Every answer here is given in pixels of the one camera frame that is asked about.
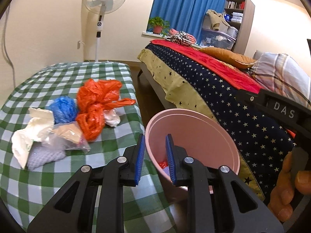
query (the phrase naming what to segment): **finger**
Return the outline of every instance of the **finger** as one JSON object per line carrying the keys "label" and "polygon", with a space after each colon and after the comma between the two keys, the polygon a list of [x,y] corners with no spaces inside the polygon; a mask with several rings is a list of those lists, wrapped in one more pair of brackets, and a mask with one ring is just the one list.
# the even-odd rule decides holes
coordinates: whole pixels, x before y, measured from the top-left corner
{"label": "finger", "polygon": [[274,188],[271,192],[269,207],[272,209],[276,217],[282,222],[287,221],[293,213],[293,208],[289,204],[284,205],[282,203],[276,188]]}
{"label": "finger", "polygon": [[304,195],[311,194],[311,171],[299,171],[295,179],[295,186]]}
{"label": "finger", "polygon": [[270,209],[272,214],[274,214],[274,216],[277,217],[277,215],[274,213],[273,209],[271,208],[271,203],[268,204],[268,209]]}
{"label": "finger", "polygon": [[289,152],[284,158],[282,170],[284,172],[290,172],[292,163],[293,163],[293,154],[292,152]]}
{"label": "finger", "polygon": [[283,205],[289,204],[294,197],[294,188],[290,182],[290,172],[280,172],[276,182],[277,192]]}

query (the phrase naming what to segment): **red blanket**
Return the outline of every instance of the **red blanket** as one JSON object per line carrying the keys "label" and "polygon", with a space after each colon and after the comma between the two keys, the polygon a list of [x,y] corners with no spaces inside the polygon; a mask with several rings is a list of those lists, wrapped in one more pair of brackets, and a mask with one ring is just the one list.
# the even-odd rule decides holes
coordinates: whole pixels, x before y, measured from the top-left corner
{"label": "red blanket", "polygon": [[182,55],[185,55],[217,74],[236,89],[244,89],[258,94],[259,90],[262,88],[256,81],[241,72],[239,69],[232,69],[221,63],[219,60],[191,47],[181,46],[167,40],[152,40],[151,43],[166,46]]}

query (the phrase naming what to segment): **blue plastic bag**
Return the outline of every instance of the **blue plastic bag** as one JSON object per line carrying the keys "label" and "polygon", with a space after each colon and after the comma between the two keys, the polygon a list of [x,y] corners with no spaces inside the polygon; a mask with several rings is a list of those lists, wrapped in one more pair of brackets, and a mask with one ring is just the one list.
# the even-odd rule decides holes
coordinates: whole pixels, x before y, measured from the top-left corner
{"label": "blue plastic bag", "polygon": [[53,111],[55,124],[74,122],[78,114],[74,99],[68,96],[55,99],[47,109]]}

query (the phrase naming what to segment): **pink bucket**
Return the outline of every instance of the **pink bucket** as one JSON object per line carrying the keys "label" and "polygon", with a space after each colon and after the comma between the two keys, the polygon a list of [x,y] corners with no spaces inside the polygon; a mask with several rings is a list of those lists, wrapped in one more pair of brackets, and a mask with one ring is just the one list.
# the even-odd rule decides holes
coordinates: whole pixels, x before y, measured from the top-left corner
{"label": "pink bucket", "polygon": [[149,121],[145,137],[146,149],[156,167],[169,202],[187,197],[187,187],[173,186],[170,177],[158,163],[166,161],[165,136],[172,134],[174,144],[186,149],[187,154],[205,166],[229,166],[236,174],[240,157],[229,134],[215,121],[198,112],[186,109],[167,109]]}

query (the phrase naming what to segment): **fan blade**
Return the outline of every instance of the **fan blade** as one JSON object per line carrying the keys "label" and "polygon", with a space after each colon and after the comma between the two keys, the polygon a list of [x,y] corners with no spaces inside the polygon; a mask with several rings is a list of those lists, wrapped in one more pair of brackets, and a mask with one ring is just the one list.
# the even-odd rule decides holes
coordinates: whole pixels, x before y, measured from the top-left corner
{"label": "fan blade", "polygon": [[101,0],[95,0],[95,1],[91,1],[91,2],[87,2],[87,4],[92,8],[92,7],[95,7],[95,6],[98,6],[102,3]]}
{"label": "fan blade", "polygon": [[107,0],[105,4],[106,4],[106,11],[110,11],[110,10],[112,10],[112,7],[114,5],[114,1],[113,0]]}

